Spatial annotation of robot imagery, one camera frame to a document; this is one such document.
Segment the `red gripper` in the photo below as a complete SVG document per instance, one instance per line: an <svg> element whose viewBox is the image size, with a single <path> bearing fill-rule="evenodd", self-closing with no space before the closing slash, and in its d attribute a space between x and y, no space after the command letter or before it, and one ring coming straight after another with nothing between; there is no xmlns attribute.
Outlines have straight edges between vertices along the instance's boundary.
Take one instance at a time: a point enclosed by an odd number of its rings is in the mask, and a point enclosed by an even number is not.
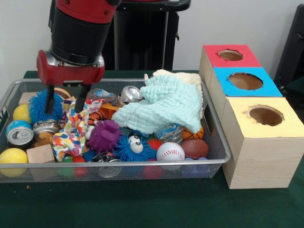
<svg viewBox="0 0 304 228"><path fill-rule="evenodd" d="M91 89L90 84L98 83L105 72L105 62L100 55L96 64L90 66L74 66L56 59L50 51L39 50L37 57L38 77L47 88L45 114L52 114L54 108L54 85L64 83L82 83L76 99L75 112L80 113Z"/></svg>

